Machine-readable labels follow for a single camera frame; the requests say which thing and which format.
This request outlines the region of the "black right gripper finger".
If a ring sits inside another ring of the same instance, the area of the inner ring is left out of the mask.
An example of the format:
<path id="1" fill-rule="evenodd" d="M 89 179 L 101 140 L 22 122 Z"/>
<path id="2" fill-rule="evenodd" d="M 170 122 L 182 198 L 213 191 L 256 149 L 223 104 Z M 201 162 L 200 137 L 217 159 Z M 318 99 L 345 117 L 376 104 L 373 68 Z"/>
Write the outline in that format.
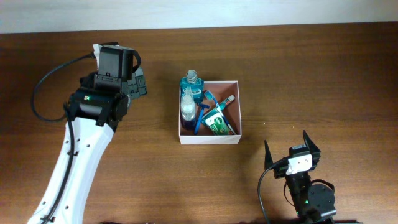
<path id="1" fill-rule="evenodd" d="M 305 145 L 308 147 L 311 155 L 313 156 L 319 156 L 321 153 L 321 150 L 315 145 L 315 143 L 310 139 L 309 135 L 307 134 L 306 130 L 303 130 L 303 139 L 305 142 Z"/>
<path id="2" fill-rule="evenodd" d="M 266 140 L 264 141 L 264 147 L 265 147 L 264 169 L 267 170 L 274 164 L 274 161 L 272 159 L 271 151 L 269 149 L 269 145 Z"/>

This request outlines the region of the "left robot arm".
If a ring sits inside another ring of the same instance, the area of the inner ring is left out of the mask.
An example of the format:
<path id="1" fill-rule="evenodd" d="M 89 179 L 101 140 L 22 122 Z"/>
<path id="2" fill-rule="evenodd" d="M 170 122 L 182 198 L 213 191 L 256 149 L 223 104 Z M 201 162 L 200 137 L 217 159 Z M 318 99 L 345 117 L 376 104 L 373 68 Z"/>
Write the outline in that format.
<path id="1" fill-rule="evenodd" d="M 95 44 L 97 69 L 80 78 L 64 104 L 65 136 L 47 189 L 29 223 L 82 223 L 100 159 L 132 101 L 146 95 L 138 51 Z"/>

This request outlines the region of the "clear pump soap bottle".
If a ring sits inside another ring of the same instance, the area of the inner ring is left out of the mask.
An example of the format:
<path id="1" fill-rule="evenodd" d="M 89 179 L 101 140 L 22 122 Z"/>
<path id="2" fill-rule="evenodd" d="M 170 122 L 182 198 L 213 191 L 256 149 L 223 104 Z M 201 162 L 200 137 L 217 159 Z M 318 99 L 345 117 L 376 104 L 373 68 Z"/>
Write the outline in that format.
<path id="1" fill-rule="evenodd" d="M 192 89 L 186 87 L 181 97 L 180 114 L 182 127 L 186 130 L 193 131 L 196 126 L 196 105 L 193 98 Z"/>

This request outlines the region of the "teal toothpaste tube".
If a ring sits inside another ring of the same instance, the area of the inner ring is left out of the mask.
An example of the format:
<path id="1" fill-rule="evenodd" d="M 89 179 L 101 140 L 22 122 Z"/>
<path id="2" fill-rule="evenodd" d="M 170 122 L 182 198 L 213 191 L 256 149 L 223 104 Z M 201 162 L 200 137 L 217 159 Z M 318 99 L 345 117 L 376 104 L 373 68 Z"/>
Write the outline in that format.
<path id="1" fill-rule="evenodd" d="M 235 96 L 234 95 L 230 95 L 229 97 L 225 98 L 221 103 L 218 103 L 218 105 L 215 106 L 215 110 L 217 111 L 218 109 L 220 109 L 221 111 L 223 111 L 234 100 L 235 100 Z"/>

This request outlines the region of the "teal mouthwash bottle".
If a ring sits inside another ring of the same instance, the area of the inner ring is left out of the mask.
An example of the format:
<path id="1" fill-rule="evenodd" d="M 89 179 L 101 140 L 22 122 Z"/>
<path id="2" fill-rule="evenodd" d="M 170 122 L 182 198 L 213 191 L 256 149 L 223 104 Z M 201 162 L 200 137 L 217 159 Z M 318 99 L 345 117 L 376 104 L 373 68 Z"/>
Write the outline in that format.
<path id="1" fill-rule="evenodd" d="M 191 88 L 195 103 L 202 103 L 204 98 L 204 80 L 199 78 L 195 70 L 189 70 L 186 76 L 180 80 L 181 95 L 184 94 L 187 87 Z"/>

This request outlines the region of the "green Dettol soap bar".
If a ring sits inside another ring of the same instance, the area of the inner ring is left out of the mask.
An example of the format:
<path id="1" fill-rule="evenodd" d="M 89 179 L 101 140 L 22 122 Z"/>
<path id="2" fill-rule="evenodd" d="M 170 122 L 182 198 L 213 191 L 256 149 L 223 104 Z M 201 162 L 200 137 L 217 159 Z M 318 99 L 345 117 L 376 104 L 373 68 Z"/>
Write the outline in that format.
<path id="1" fill-rule="evenodd" d="M 216 136 L 234 135 L 217 110 L 211 110 L 204 114 L 201 122 Z"/>

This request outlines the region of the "blue white toothbrush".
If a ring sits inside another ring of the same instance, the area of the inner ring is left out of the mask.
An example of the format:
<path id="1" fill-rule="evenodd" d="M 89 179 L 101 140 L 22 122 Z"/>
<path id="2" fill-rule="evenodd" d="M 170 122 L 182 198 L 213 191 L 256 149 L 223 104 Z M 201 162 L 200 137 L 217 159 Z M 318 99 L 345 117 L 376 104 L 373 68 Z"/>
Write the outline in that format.
<path id="1" fill-rule="evenodd" d="M 215 107 L 209 110 L 204 116 L 205 124 L 216 136 L 237 135 L 232 125 L 229 123 L 223 110 L 235 100 L 235 96 L 231 95 L 221 103 L 217 101 L 214 94 L 210 90 L 204 93 L 204 96 L 215 103 Z"/>

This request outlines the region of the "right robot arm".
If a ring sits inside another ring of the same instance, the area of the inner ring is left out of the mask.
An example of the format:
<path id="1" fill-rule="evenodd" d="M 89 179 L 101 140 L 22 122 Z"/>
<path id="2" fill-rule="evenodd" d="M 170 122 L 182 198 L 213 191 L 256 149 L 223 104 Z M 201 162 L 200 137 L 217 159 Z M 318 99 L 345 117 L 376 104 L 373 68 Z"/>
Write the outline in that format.
<path id="1" fill-rule="evenodd" d="M 309 172 L 315 170 L 321 158 L 321 150 L 303 132 L 304 143 L 289 148 L 289 155 L 279 161 L 272 160 L 268 143 L 265 145 L 264 172 L 259 178 L 257 196 L 261 198 L 261 183 L 264 176 L 273 171 L 274 178 L 285 179 L 296 214 L 297 223 L 334 223 L 336 215 L 335 187 L 321 180 L 311 179 Z"/>

